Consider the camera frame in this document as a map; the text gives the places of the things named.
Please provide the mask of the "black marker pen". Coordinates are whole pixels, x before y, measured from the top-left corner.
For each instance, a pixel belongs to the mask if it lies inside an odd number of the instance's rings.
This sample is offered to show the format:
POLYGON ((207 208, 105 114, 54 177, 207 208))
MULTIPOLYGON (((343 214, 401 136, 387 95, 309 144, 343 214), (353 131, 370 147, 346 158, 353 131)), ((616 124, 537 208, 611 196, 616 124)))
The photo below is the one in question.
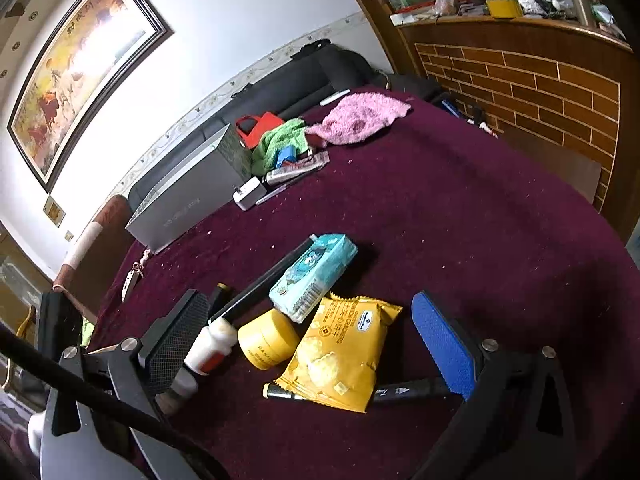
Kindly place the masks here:
MULTIPOLYGON (((405 400, 425 399, 431 396, 446 396, 449 388, 441 377, 425 378, 413 382, 401 382, 400 384, 377 386, 370 401, 374 404, 390 403, 405 400)), ((297 393, 289 392, 276 385, 267 382, 262 387, 262 396, 265 399, 303 401, 304 398, 297 393)))

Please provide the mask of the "white bottle red label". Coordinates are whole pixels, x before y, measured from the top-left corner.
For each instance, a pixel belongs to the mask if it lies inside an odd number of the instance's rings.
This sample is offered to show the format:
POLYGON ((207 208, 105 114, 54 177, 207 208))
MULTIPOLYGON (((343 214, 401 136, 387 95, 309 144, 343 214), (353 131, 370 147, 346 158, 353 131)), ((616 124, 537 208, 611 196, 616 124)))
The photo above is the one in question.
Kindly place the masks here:
POLYGON ((224 318, 207 323, 184 358, 193 373, 209 375, 238 343, 238 331, 224 318))

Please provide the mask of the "yellow round jar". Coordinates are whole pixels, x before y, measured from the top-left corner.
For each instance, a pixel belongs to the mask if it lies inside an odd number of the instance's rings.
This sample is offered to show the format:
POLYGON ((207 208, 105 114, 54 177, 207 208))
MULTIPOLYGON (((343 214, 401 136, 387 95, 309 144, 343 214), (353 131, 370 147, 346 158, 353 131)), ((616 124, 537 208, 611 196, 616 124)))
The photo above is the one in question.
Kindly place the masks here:
POLYGON ((254 367, 270 370, 294 354, 299 336, 286 315, 271 309, 239 328, 238 343, 254 367))

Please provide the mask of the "long black box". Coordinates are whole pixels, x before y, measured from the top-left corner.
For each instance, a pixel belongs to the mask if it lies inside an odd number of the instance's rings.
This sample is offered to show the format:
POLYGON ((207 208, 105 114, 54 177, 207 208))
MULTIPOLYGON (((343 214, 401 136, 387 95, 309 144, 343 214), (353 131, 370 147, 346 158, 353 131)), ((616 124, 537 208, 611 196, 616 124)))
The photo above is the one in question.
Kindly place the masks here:
POLYGON ((292 252, 289 252, 259 278, 256 278, 246 289, 239 292, 223 307, 213 310, 212 315, 208 319, 209 324, 213 324, 218 318, 224 318, 227 322, 233 324, 246 311, 254 308, 256 304, 264 300, 268 296, 270 288, 277 283, 278 279, 301 255, 311 248, 316 238, 314 234, 307 236, 303 243, 300 243, 292 252))

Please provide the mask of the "yellow snack bag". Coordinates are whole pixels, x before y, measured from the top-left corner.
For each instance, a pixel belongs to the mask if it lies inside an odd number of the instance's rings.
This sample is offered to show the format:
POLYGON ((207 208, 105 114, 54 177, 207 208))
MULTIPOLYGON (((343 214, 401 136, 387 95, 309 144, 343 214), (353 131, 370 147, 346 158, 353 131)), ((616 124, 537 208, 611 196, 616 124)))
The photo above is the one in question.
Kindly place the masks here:
POLYGON ((371 297, 321 299, 292 360, 274 383, 301 398, 363 413, 388 328, 401 307, 371 297))

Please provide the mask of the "teal tissue pack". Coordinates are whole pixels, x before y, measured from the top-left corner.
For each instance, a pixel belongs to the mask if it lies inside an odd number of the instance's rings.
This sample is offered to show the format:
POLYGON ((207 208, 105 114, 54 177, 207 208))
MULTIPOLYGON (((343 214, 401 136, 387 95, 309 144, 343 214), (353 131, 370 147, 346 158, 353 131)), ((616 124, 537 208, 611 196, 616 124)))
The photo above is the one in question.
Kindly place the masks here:
POLYGON ((273 307, 302 324, 357 255, 345 234, 323 234, 289 266, 269 291, 273 307))

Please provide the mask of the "key fob with charm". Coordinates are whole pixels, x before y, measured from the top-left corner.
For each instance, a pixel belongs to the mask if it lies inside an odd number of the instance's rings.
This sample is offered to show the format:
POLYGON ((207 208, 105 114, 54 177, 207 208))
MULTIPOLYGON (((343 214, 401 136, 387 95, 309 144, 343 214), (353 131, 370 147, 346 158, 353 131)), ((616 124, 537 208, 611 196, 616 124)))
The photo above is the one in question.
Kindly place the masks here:
POLYGON ((149 250, 149 248, 145 248, 141 258, 132 265, 131 269, 126 275, 124 284, 122 285, 122 294, 120 295, 122 301, 128 300, 136 285, 142 280, 144 267, 149 261, 151 255, 152 252, 149 250))

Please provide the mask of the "maroon tablecloth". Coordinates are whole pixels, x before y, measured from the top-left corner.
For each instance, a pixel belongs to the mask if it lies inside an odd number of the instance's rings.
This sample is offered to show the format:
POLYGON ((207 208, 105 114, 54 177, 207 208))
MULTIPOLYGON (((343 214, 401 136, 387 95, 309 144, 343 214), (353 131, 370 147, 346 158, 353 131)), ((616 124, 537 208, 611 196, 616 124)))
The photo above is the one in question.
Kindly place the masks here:
MULTIPOLYGON (((550 346, 562 365, 582 478, 636 478, 639 272, 574 188, 503 141, 414 102, 376 138, 267 203, 233 204, 152 257, 128 299, 114 282, 93 348, 139 337, 183 293, 242 289, 310 234, 358 248, 335 285, 408 308, 428 292, 471 335, 550 346)), ((224 359, 172 423, 235 479, 407 479, 457 411, 455 398, 363 414, 267 400, 271 374, 224 359)))

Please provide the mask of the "silver rectangular box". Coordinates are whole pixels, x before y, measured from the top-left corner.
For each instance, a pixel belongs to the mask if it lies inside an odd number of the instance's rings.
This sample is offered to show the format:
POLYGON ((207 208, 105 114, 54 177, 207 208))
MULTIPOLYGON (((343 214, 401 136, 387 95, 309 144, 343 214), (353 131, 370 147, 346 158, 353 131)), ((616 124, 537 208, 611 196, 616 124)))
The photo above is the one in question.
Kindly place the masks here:
POLYGON ((252 177, 251 162, 234 125, 196 129, 130 188, 126 230, 151 252, 161 252, 230 202, 252 177))

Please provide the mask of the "pink towel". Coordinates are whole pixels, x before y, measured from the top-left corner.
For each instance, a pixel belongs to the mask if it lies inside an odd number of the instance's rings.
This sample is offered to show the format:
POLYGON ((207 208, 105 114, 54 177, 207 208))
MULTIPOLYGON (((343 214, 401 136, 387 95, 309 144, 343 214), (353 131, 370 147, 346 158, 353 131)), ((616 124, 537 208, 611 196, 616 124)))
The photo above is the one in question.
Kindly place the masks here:
POLYGON ((305 134, 332 145, 355 144, 406 117, 410 110, 410 104, 382 93, 349 94, 321 122, 308 127, 305 134))

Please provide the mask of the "red paper bag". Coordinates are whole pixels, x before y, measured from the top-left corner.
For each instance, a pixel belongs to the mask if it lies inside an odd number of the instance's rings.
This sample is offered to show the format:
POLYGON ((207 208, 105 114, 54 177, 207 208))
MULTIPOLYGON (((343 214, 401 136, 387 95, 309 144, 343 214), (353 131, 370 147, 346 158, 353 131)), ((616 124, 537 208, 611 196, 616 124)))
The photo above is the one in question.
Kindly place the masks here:
POLYGON ((265 112, 260 116, 245 115, 235 122, 235 129, 247 148, 256 148, 262 136, 283 125, 284 121, 271 112, 265 112))

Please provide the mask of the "green towel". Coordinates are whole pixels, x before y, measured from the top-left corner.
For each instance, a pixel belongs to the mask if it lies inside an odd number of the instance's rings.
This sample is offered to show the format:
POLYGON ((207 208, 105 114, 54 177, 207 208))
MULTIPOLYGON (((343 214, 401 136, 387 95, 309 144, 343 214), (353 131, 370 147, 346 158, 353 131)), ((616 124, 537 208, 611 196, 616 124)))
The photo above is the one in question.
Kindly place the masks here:
POLYGON ((297 155, 306 152, 309 148, 306 129, 307 125, 303 118, 293 118, 265 132, 252 151, 252 166, 250 166, 252 174, 263 177, 273 170, 276 166, 278 151, 282 148, 292 145, 297 155))

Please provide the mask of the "brick pattern wooden counter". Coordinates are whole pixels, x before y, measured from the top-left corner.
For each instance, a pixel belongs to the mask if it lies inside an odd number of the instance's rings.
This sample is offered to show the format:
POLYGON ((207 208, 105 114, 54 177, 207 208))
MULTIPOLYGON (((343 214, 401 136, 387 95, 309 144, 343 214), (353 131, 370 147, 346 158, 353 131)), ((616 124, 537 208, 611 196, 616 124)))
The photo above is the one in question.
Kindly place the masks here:
POLYGON ((596 162, 593 205, 623 240, 639 220, 639 59, 602 32, 490 16, 393 24, 356 0, 394 71, 432 76, 503 133, 528 134, 596 162))

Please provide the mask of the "black leather sofa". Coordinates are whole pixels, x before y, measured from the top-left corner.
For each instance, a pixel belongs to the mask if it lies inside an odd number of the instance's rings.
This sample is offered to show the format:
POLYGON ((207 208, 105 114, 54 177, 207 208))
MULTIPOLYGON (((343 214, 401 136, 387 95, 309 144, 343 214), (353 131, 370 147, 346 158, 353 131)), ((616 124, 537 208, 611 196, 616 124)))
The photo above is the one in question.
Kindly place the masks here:
POLYGON ((265 112, 288 120, 302 116, 336 92, 383 80, 382 73, 357 52, 327 39, 306 44, 291 61, 233 93, 228 104, 180 136, 179 142, 130 188, 130 208, 137 209, 157 182, 225 125, 239 124, 250 131, 255 125, 253 118, 265 112))

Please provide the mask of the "framed horse painting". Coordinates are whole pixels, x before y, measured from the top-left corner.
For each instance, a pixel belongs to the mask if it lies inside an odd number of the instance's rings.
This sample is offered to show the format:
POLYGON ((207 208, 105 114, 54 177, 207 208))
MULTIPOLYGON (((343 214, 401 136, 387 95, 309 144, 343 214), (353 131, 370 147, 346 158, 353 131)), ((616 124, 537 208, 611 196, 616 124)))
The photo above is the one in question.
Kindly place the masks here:
POLYGON ((171 34, 149 0, 76 0, 67 10, 32 63, 8 121, 46 192, 106 100, 171 34))

